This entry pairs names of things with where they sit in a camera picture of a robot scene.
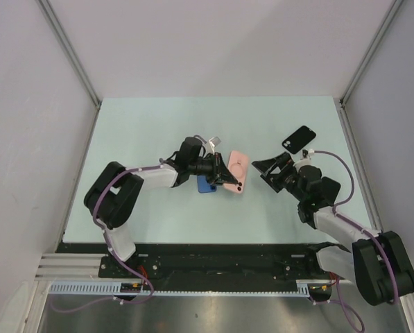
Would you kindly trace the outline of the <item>blue phone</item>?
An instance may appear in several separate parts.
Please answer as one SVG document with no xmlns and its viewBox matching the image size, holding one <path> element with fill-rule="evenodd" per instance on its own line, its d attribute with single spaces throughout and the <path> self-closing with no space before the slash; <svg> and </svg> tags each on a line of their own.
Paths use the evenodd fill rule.
<svg viewBox="0 0 414 333">
<path fill-rule="evenodd" d="M 217 190 L 216 185 L 209 184 L 205 176 L 197 176 L 197 188 L 200 194 L 214 193 Z"/>
</svg>

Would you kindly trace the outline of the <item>black phone case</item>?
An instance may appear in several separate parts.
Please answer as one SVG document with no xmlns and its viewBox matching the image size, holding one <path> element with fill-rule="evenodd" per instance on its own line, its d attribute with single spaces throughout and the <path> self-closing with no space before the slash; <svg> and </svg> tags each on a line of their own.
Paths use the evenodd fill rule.
<svg viewBox="0 0 414 333">
<path fill-rule="evenodd" d="M 316 133 L 307 126 L 300 126 L 294 133 L 289 135 L 282 146 L 291 154 L 299 153 L 307 144 L 316 138 Z"/>
</svg>

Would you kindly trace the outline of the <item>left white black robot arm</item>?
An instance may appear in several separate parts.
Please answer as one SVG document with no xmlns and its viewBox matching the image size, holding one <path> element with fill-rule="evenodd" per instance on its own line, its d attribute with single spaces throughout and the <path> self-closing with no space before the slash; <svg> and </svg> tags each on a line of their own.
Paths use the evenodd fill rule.
<svg viewBox="0 0 414 333">
<path fill-rule="evenodd" d="M 239 181 L 226 167 L 222 155 L 200 136 L 186 137 L 180 148 L 155 166 L 127 169 L 113 161 L 84 197 L 84 206 L 103 233 L 109 253 L 115 257 L 114 270 L 128 278 L 138 269 L 132 255 L 136 245 L 126 226 L 142 190 L 174 188 L 190 176 L 204 176 L 208 185 L 238 185 Z"/>
</svg>

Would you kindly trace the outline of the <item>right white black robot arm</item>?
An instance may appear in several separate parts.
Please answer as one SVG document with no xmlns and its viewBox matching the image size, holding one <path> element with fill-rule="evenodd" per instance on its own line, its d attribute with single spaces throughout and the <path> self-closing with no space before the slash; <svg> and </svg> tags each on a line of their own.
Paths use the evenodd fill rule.
<svg viewBox="0 0 414 333">
<path fill-rule="evenodd" d="M 314 248 L 314 255 L 304 261 L 306 273 L 312 278 L 335 273 L 353 282 L 370 305 L 396 302 L 414 293 L 414 268 L 401 237 L 366 228 L 338 212 L 341 185 L 312 164 L 313 153 L 304 150 L 297 162 L 282 153 L 252 163 L 274 191 L 286 190 L 298 201 L 301 222 L 337 242 Z"/>
</svg>

